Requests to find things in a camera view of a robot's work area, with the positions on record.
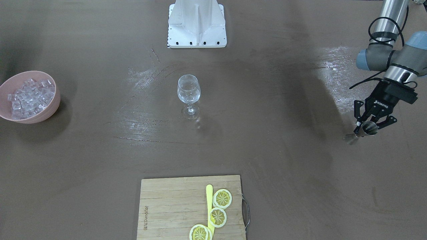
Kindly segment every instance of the lemon slice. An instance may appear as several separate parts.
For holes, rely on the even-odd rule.
[[[226,209],[231,204],[231,193],[227,189],[219,189],[213,195],[212,203],[215,207]]]
[[[209,240],[209,230],[202,224],[194,225],[190,230],[190,240]]]
[[[225,222],[227,221],[227,214],[222,208],[213,208],[209,212],[208,220],[212,224],[212,226],[220,228],[225,225]]]

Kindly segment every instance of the yellow popsicle stick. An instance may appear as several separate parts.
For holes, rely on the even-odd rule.
[[[212,210],[212,198],[214,197],[214,188],[212,185],[206,185],[206,201],[208,202],[208,228],[212,231],[212,237],[214,235],[215,227],[209,222],[209,212]]]

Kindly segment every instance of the cutting board handle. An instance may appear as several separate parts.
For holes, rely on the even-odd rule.
[[[242,194],[242,214],[243,214],[243,222],[245,223],[245,231],[248,232],[248,226],[251,222],[251,210],[249,208],[249,203],[246,201],[245,196]]]

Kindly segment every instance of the wooden cutting board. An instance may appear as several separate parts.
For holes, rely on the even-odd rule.
[[[213,240],[246,240],[240,175],[143,179],[139,203],[138,240],[189,240],[191,227],[208,225],[206,185],[233,196],[225,210],[227,222]]]

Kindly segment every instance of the black cable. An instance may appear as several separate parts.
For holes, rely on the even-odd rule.
[[[415,87],[413,87],[412,89],[414,89],[414,88],[416,88],[416,87],[418,87],[418,83],[417,82],[415,82],[415,81],[410,81],[410,82],[404,82],[403,84],[404,85],[406,85],[406,84],[409,84],[409,83],[415,83]]]
[[[399,31],[398,36],[400,35],[400,37],[401,37],[401,39],[402,39],[402,46],[404,46],[404,45],[405,45],[405,40],[404,40],[403,35],[402,35],[402,29],[400,29],[400,27],[399,27],[398,23],[396,23],[396,21],[395,21],[395,20],[393,20],[393,19],[391,19],[391,18],[388,18],[388,17],[379,17],[379,18],[376,18],[375,20],[373,20],[373,21],[371,22],[371,24],[369,25],[369,28],[368,28],[368,34],[369,34],[369,36],[371,37],[371,39],[373,39],[375,42],[384,43],[384,44],[385,44],[385,43],[388,43],[388,42],[393,41],[393,39],[390,39],[390,40],[387,40],[387,41],[380,41],[380,40],[377,40],[377,39],[372,35],[372,33],[371,33],[371,27],[372,27],[372,25],[373,25],[376,21],[378,21],[378,20],[380,20],[380,19],[387,19],[387,20],[389,20],[389,21],[391,21],[392,23],[394,23],[394,24],[395,24],[395,26],[398,28],[398,31]]]
[[[387,41],[380,41],[380,40],[377,40],[377,38],[376,37],[374,37],[373,35],[372,35],[372,33],[371,33],[371,27],[372,27],[372,25],[376,22],[376,21],[378,21],[378,20],[380,20],[380,19],[387,19],[387,20],[389,20],[389,21],[391,21],[392,23],[394,23],[394,25],[397,27],[397,29],[398,29],[398,36],[400,35],[400,37],[401,37],[401,39],[402,39],[402,47],[403,46],[405,46],[405,40],[404,40],[404,38],[403,38],[403,34],[402,34],[402,31],[403,31],[403,29],[405,28],[405,26],[406,26],[406,22],[407,22],[407,20],[408,20],[408,16],[409,16],[409,5],[406,7],[406,16],[405,16],[405,20],[404,20],[404,22],[403,22],[403,25],[402,25],[402,28],[400,28],[399,27],[399,24],[398,23],[396,23],[396,21],[394,21],[393,19],[391,19],[391,18],[388,18],[388,17],[379,17],[379,18],[376,18],[375,20],[373,20],[372,22],[371,22],[371,24],[369,25],[369,28],[368,28],[368,34],[369,34],[369,36],[371,37],[371,39],[373,39],[374,41],[376,41],[376,42],[378,42],[378,43],[384,43],[384,44],[386,44],[386,43],[388,43],[388,42],[391,42],[391,41],[395,41],[394,39],[390,39],[390,40],[387,40]]]
[[[365,80],[360,81],[360,82],[358,82],[358,83],[354,84],[353,86],[351,86],[351,87],[350,87],[350,89],[353,89],[354,87],[356,87],[356,86],[358,86],[358,85],[360,85],[360,84],[362,84],[362,83],[365,83],[365,82],[374,81],[374,80],[376,80],[376,81],[381,81],[381,78],[373,78],[373,77],[375,77],[376,75],[379,75],[379,74],[381,74],[381,73],[383,73],[383,72],[385,72],[385,70],[382,70],[381,72],[378,72],[378,73],[376,73],[376,74],[374,74],[374,75],[370,76],[369,78],[366,78]]]
[[[406,21],[408,20],[408,15],[409,15],[409,5],[406,7],[406,16],[405,16],[405,21],[403,21],[402,31],[405,28]]]

